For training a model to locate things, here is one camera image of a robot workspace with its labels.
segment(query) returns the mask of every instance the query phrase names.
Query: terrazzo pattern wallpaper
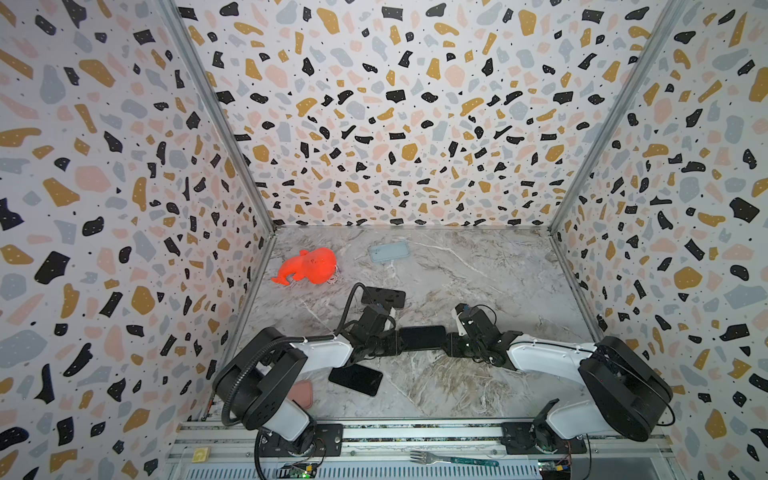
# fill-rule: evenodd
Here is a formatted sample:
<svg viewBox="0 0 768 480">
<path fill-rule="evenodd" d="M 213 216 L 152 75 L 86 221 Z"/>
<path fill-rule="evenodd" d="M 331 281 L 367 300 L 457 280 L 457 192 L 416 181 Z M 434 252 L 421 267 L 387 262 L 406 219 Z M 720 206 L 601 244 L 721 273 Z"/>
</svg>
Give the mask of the terrazzo pattern wallpaper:
<svg viewBox="0 0 768 480">
<path fill-rule="evenodd" d="M 662 0 L 179 0 L 277 224 L 545 225 Z"/>
<path fill-rule="evenodd" d="M 0 2 L 0 477 L 157 478 L 263 238 L 147 2 Z"/>
<path fill-rule="evenodd" d="M 768 472 L 768 3 L 688 3 L 556 237 L 601 328 L 673 386 L 667 431 L 688 478 L 756 480 Z"/>
</svg>

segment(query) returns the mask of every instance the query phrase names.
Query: robotic arm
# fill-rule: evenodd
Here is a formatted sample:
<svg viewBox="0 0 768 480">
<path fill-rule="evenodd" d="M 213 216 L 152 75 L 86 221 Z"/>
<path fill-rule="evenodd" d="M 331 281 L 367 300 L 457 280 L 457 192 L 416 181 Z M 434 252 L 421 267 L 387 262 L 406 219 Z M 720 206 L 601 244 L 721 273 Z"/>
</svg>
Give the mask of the robotic arm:
<svg viewBox="0 0 768 480">
<path fill-rule="evenodd" d="M 524 438 L 513 440 L 522 448 L 552 451 L 563 439 L 615 432 L 644 442 L 672 399 L 669 385 L 618 338 L 564 343 L 514 330 L 500 333 L 483 310 L 463 303 L 453 312 L 458 332 L 446 333 L 444 326 L 396 329 L 390 311 L 402 308 L 404 293 L 363 289 L 369 305 L 359 320 L 347 324 L 345 309 L 334 335 L 287 337 L 273 327 L 259 332 L 214 380 L 214 391 L 225 401 L 224 424 L 234 423 L 231 411 L 246 429 L 275 432 L 284 450 L 303 454 L 314 442 L 316 423 L 286 399 L 300 374 L 425 349 L 504 369 L 545 372 L 587 387 L 586 399 L 551 400 Z M 253 368 L 258 362 L 270 367 L 267 374 Z"/>
</svg>

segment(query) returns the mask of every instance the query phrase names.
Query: fork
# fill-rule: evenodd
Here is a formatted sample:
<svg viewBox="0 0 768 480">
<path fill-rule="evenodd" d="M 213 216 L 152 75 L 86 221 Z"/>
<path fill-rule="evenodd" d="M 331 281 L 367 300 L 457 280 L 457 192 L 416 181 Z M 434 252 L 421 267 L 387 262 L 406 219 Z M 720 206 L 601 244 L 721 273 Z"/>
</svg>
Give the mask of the fork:
<svg viewBox="0 0 768 480">
<path fill-rule="evenodd" d="M 481 460 L 479 458 L 442 457 L 429 452 L 411 451 L 411 462 L 422 465 L 431 465 L 436 462 L 461 463 L 464 465 L 482 465 L 486 467 L 498 467 L 495 460 Z"/>
</svg>

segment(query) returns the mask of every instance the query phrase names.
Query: metal corner post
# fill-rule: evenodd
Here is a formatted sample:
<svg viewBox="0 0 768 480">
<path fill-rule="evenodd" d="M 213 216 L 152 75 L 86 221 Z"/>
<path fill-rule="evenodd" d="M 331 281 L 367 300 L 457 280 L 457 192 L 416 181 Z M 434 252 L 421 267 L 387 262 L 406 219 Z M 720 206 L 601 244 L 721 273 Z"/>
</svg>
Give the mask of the metal corner post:
<svg viewBox="0 0 768 480">
<path fill-rule="evenodd" d="M 664 45 L 667 43 L 670 34 L 672 33 L 674 26 L 677 24 L 677 20 L 683 14 L 683 10 L 686 7 L 684 0 L 668 0 L 667 4 L 662 9 L 656 25 L 651 33 L 650 40 L 645 44 L 643 52 L 640 55 L 640 59 L 637 61 L 637 65 L 627 79 L 627 83 L 619 93 L 619 98 L 616 100 L 616 104 L 613 106 L 608 116 L 605 119 L 605 123 L 594 139 L 592 146 L 587 152 L 587 156 L 584 158 L 584 163 L 581 164 L 576 176 L 571 182 L 571 186 L 568 188 L 568 192 L 565 194 L 558 211 L 555 213 L 552 222 L 549 224 L 550 233 L 558 231 L 565 221 L 568 211 L 571 209 L 571 205 L 578 197 L 578 193 L 589 178 L 589 174 L 598 164 L 600 157 L 605 150 L 606 145 L 611 140 L 611 137 L 616 131 L 616 127 L 624 117 L 624 112 L 630 106 L 630 103 L 634 100 L 634 96 L 640 90 L 640 87 L 648 74 L 650 68 L 654 65 L 656 58 L 661 52 Z"/>
<path fill-rule="evenodd" d="M 259 217 L 267 236 L 273 237 L 275 234 L 274 223 L 272 222 L 269 213 L 266 211 L 266 206 L 261 200 L 261 195 L 259 194 L 256 184 L 253 182 L 253 177 L 250 175 L 248 166 L 245 165 L 243 154 L 234 139 L 230 124 L 219 108 L 219 102 L 216 99 L 215 92 L 208 83 L 205 69 L 203 68 L 202 63 L 200 63 L 200 57 L 197 56 L 195 47 L 192 45 L 192 40 L 189 35 L 187 35 L 187 29 L 184 27 L 184 22 L 179 15 L 176 2 L 174 0 L 154 0 L 154 3 L 157 5 L 158 13 L 170 31 L 170 36 L 176 45 L 179 56 L 187 66 L 187 70 L 189 71 L 189 75 L 192 78 L 195 88 L 200 93 L 200 99 L 202 100 L 203 105 L 208 110 L 208 114 L 211 116 L 214 126 L 221 133 L 224 148 L 227 149 L 227 153 L 232 159 L 237 175 L 243 180 L 243 187 L 251 202 L 253 202 L 253 208 L 256 209 L 257 216 Z"/>
</svg>

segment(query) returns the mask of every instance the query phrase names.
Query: stuffed animal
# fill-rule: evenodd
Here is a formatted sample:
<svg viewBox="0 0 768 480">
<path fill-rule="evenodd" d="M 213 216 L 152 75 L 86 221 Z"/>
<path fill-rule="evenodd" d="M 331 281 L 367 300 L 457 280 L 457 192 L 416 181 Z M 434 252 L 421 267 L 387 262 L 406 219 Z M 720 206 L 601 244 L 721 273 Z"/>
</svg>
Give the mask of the stuffed animal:
<svg viewBox="0 0 768 480">
<path fill-rule="evenodd" d="M 327 282 L 336 272 L 336 255 L 325 247 L 311 252 L 301 250 L 298 257 L 292 257 L 283 263 L 272 281 L 290 285 L 288 276 L 293 274 L 293 281 L 298 282 L 305 278 L 315 285 Z"/>
</svg>

